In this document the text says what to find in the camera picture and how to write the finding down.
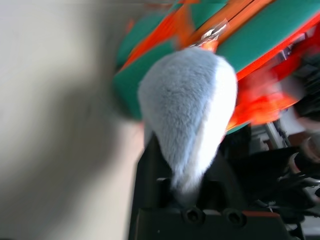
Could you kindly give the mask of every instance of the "metal part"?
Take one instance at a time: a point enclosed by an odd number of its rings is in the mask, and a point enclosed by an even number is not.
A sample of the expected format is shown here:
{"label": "metal part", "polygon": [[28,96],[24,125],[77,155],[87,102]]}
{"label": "metal part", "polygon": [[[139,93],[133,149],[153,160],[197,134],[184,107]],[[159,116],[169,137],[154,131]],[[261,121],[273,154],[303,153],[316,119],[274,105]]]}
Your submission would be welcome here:
{"label": "metal part", "polygon": [[269,122],[264,125],[265,131],[269,136],[270,142],[272,144],[273,149],[282,149],[284,148],[283,139],[279,135],[275,125],[273,122]]}
{"label": "metal part", "polygon": [[190,47],[200,47],[203,44],[210,42],[210,41],[217,41],[219,36],[223,34],[228,27],[228,21],[225,19],[215,27],[208,30],[204,35],[202,35],[201,40],[192,44]]}

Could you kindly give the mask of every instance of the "plush toy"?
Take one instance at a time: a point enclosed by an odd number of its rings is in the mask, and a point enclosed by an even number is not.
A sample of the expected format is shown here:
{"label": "plush toy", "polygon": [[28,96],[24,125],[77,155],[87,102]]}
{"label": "plush toy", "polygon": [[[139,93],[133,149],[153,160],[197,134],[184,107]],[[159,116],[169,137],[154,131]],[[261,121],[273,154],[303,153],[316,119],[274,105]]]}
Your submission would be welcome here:
{"label": "plush toy", "polygon": [[171,188],[183,206],[196,202],[237,98],[237,77],[222,57],[200,47],[155,63],[138,88],[145,142],[156,135],[172,169]]}

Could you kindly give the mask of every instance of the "red object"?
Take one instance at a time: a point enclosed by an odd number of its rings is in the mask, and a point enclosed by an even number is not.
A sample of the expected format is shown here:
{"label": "red object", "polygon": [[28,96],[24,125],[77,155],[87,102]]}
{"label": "red object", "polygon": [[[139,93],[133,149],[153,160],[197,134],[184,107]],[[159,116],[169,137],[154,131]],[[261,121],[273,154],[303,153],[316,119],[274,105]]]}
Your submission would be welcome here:
{"label": "red object", "polygon": [[320,52],[320,24],[316,26],[312,37],[299,42],[289,58],[272,69],[277,78],[282,80],[291,75],[301,65],[301,57],[310,48],[313,53]]}

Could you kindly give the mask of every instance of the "black cable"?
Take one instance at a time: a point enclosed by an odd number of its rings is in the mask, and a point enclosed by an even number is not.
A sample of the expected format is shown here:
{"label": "black cable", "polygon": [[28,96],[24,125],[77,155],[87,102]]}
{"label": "black cable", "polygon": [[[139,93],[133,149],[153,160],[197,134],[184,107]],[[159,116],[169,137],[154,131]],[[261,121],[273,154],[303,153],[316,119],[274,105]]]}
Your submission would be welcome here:
{"label": "black cable", "polygon": [[252,197],[251,202],[253,203],[257,200],[261,200],[261,199],[264,199],[265,197],[269,197],[274,194],[277,194],[278,192],[282,192],[286,189],[290,189],[290,188],[294,187],[295,185],[299,184],[300,182],[302,182],[304,179],[310,178],[313,175],[318,174],[319,172],[320,172],[320,164],[317,164],[312,167],[308,167],[308,168],[304,169],[303,171],[301,171],[297,174],[294,174],[293,176],[291,176],[289,178],[283,178],[274,186],[255,194]]}

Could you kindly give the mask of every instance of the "green surface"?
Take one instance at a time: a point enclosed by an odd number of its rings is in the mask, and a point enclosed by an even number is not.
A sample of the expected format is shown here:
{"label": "green surface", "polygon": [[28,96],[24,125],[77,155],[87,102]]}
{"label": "green surface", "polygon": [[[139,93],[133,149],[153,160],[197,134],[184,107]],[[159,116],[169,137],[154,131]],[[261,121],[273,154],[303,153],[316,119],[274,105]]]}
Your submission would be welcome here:
{"label": "green surface", "polygon": [[319,10],[320,3],[277,0],[219,45],[216,54],[224,56],[239,72],[289,37]]}
{"label": "green surface", "polygon": [[209,18],[222,9],[228,0],[220,0],[221,3],[210,3],[212,0],[202,0],[202,3],[191,4],[191,15],[196,29],[200,28]]}
{"label": "green surface", "polygon": [[139,82],[156,61],[174,51],[173,42],[166,41],[115,75],[113,86],[135,119],[142,119],[137,96]]}
{"label": "green surface", "polygon": [[165,14],[153,14],[145,16],[135,23],[132,30],[125,36],[116,56],[117,66],[122,66],[127,61],[132,49],[148,36],[162,21]]}

